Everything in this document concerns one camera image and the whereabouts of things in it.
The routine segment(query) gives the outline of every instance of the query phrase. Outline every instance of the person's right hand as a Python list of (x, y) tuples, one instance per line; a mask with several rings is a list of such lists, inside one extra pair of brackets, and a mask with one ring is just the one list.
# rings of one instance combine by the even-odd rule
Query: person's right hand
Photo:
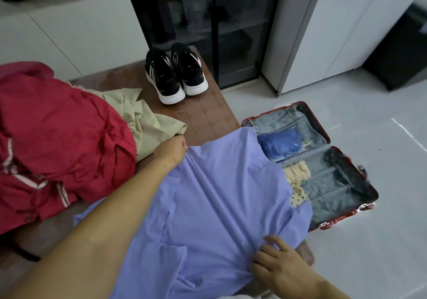
[(182, 135), (177, 135), (171, 139), (160, 143), (154, 150), (154, 160), (165, 165), (169, 170), (176, 167), (185, 157), (188, 146)]
[(313, 299), (322, 296), (328, 281), (319, 276), (284, 240), (264, 237), (279, 249), (264, 243), (254, 254), (250, 271), (281, 299)]

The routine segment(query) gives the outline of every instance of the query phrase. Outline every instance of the purple shirt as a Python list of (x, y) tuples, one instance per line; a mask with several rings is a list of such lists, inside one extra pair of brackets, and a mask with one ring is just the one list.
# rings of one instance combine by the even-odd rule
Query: purple shirt
[(111, 298), (233, 294), (252, 280), (248, 265), (265, 235), (293, 248), (307, 236), (311, 204), (293, 209), (291, 196), (283, 169), (265, 157), (253, 128), (190, 147), (160, 185)]

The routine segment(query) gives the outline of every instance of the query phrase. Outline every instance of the shoe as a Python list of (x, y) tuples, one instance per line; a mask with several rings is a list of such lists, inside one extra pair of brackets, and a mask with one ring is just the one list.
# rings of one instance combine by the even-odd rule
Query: shoe
[(163, 104), (172, 105), (185, 98), (185, 92), (177, 80), (172, 62), (161, 49), (153, 47), (148, 51), (145, 73)]
[(205, 92), (209, 87), (197, 55), (186, 45), (174, 43), (170, 49), (173, 68), (189, 96)]

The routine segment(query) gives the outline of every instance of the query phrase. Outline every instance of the gray floor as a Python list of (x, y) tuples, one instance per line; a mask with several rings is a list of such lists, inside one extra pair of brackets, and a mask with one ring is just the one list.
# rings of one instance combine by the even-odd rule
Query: gray floor
[(375, 209), (309, 234), (316, 271), (353, 299), (427, 298), (427, 81), (387, 92), (356, 70), (279, 98), (262, 79), (223, 94), (239, 122), (306, 102), (378, 190)]

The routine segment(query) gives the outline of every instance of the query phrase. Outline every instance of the red jacket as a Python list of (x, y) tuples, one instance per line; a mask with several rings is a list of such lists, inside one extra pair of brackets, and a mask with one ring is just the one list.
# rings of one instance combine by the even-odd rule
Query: red jacket
[(0, 234), (93, 203), (135, 172), (136, 145), (98, 96), (39, 62), (0, 66)]

